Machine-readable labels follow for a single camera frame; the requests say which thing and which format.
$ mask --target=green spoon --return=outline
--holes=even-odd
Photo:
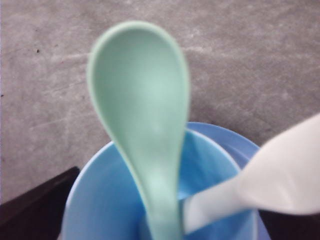
[[[153,239],[181,239],[177,188],[189,73],[178,44],[153,24],[121,23],[95,44],[87,79],[95,110],[138,187]]]

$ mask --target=white spoon handle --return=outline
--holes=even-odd
[[[249,208],[238,194],[238,180],[233,177],[186,198],[182,204],[184,233]]]

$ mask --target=spoon handle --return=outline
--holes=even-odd
[[[237,191],[239,177],[233,177],[186,198],[182,202],[184,233],[189,234],[213,221],[248,209]]]
[[[181,240],[183,233],[181,227],[180,205],[176,198],[175,187],[170,187],[174,179],[167,174],[167,178],[154,175],[150,184],[142,184],[139,190],[146,209],[147,225],[154,240]]]

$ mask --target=blue cup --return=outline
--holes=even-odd
[[[184,199],[240,171],[232,157],[208,137],[187,130],[181,155],[178,198]],[[110,142],[85,165],[66,202],[63,240],[138,240],[145,209],[134,180]],[[185,240],[256,240],[257,212],[216,221]]]

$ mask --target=white spoon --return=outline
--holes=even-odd
[[[320,114],[267,142],[239,175],[185,199],[184,232],[251,208],[320,212]]]

